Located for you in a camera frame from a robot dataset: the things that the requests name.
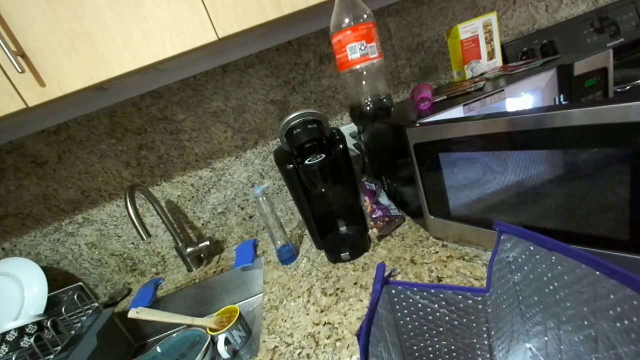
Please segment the microwave window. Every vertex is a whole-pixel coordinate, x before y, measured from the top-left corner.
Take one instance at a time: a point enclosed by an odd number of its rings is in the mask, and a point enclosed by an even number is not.
[[[431,217],[640,251],[638,123],[459,136],[416,143],[413,154]]]
[[[629,238],[627,151],[448,152],[439,157],[453,218]]]

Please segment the coffee maker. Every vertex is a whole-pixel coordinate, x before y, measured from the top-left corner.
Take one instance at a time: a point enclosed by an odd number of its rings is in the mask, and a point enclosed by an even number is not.
[[[317,249],[332,263],[369,251],[369,227],[342,131],[317,110],[286,117],[273,159]]]

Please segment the teal bowl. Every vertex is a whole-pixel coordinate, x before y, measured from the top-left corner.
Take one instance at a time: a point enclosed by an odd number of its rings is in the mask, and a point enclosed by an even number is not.
[[[136,360],[211,360],[211,337],[192,327],[169,336]]]

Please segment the stainless steel sink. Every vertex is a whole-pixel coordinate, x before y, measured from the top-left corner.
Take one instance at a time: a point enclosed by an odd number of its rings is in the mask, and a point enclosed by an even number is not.
[[[153,309],[191,316],[209,316],[224,306],[236,304],[252,328],[248,352],[257,354],[262,325],[262,284],[264,265],[256,259],[251,268],[233,269],[210,277],[187,288],[167,294],[154,301]],[[127,317],[126,311],[115,314],[133,342],[130,358],[135,358],[185,328],[170,323],[149,322]]]

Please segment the water bottle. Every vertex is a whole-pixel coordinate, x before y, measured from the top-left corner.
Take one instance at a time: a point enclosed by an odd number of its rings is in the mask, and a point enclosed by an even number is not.
[[[287,233],[282,227],[282,223],[269,195],[264,191],[266,185],[256,185],[253,187],[253,199],[258,207],[258,212],[267,227],[267,232],[276,248],[278,260],[283,265],[289,265],[298,258],[299,249],[291,242]]]
[[[393,99],[385,69],[376,21],[362,0],[335,0],[331,17],[335,61],[349,96],[349,116],[363,126],[391,116]]]

